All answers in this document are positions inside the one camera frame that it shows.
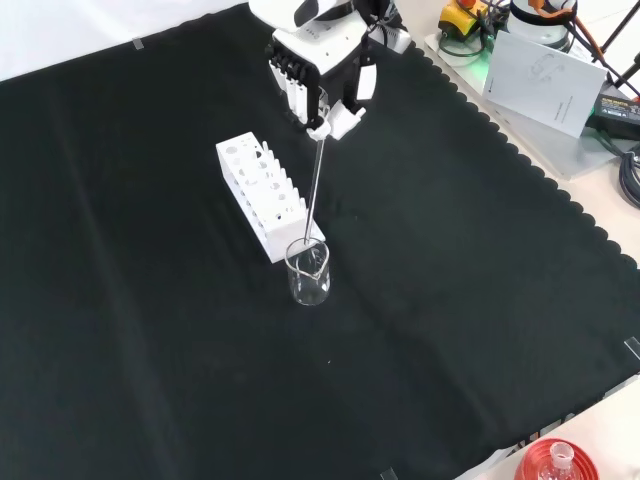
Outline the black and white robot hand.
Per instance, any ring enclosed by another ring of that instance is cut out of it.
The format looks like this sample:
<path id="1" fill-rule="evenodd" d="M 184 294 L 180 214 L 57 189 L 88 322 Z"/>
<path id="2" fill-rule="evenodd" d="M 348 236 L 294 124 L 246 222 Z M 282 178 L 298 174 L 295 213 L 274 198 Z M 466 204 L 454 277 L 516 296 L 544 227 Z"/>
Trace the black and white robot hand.
<path id="1" fill-rule="evenodd" d="M 312 139 L 339 141 L 361 122 L 376 90 L 377 65 L 357 12 L 316 19 L 293 33 L 275 30 L 267 58 L 290 116 Z"/>

